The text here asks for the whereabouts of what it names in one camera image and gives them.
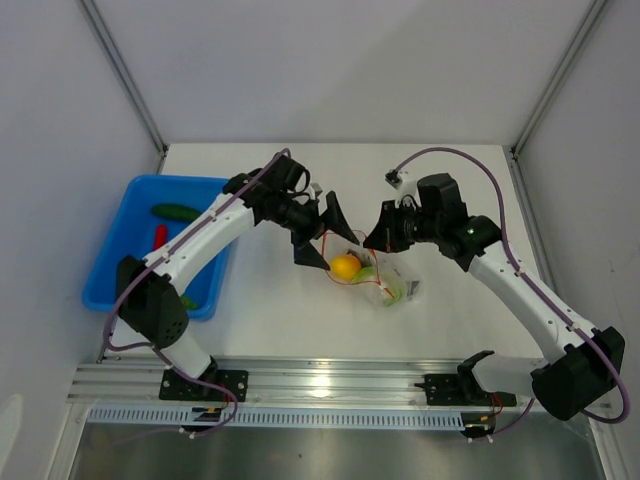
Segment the white tabletop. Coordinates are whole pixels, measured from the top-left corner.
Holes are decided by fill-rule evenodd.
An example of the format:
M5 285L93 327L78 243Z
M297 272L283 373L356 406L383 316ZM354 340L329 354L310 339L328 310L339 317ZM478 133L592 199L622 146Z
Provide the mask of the white tabletop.
M168 175L231 177L266 164L288 146L324 191L335 190L353 229L370 231L394 190L384 174L425 145L174 144L162 170ZM455 146L497 177L506 202L510 240L535 268L533 253L500 146ZM495 193L484 174L451 154L429 154L408 170L420 178L449 172L470 214L498 222ZM481 283L433 245L402 254L422 276L420 297L395 309L376 308L324 271L293 264L289 232L261 223L232 249L217 312L189 328L212 355L309 358L466 358L480 350L540 356L527 331ZM139 336L119 322L114 342Z

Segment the green cucumber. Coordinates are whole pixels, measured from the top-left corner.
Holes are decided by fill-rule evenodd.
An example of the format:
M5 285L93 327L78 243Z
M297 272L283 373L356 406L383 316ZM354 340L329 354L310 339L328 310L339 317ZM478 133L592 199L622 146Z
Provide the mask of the green cucumber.
M186 207L177 203L159 203L151 207L151 213L163 220L174 220L185 223L193 222L202 214L202 212L195 208Z

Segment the red wire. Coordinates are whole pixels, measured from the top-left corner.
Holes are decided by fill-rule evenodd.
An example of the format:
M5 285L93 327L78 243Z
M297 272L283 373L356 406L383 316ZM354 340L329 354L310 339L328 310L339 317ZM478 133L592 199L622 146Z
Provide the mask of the red wire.
M498 415L500 415L502 413L502 410L504 410L504 405L502 404L502 400L500 400L500 395L498 395L497 393L492 393L491 394L491 403L493 404L493 400L495 399L495 401L498 403L498 406L500 407L498 409L497 413L494 413L492 416L493 417L497 417Z

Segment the lemon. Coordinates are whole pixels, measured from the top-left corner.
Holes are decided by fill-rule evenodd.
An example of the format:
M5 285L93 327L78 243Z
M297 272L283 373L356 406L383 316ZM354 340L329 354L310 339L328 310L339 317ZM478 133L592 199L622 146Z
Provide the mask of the lemon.
M340 255L331 260L331 272L338 278L350 282L362 265L355 255Z

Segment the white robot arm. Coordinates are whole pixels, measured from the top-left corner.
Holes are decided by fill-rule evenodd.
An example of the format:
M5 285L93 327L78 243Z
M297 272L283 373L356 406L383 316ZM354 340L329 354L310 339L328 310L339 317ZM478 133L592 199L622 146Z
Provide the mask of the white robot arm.
M211 259L262 220L291 231L296 264L328 270L329 265L309 241L326 230L352 243L358 243L358 239L344 219L334 192L327 193L326 211L319 213L321 193L320 187L310 182L309 171L282 152L264 169L235 176L213 204L169 243L142 260L127 256L119 262L119 317L179 371L215 384L217 364L191 335L180 296Z
M405 171L392 170L386 179L397 197L383 202L378 224L363 246L391 253L419 242L438 245L500 298L542 350L543 358L483 351L467 359L458 367L458 383L470 404L487 392L522 394L568 420L616 385L606 363L620 371L622 336L612 327L599 331L574 312L522 264L497 225L484 216L469 216L449 174L416 182Z

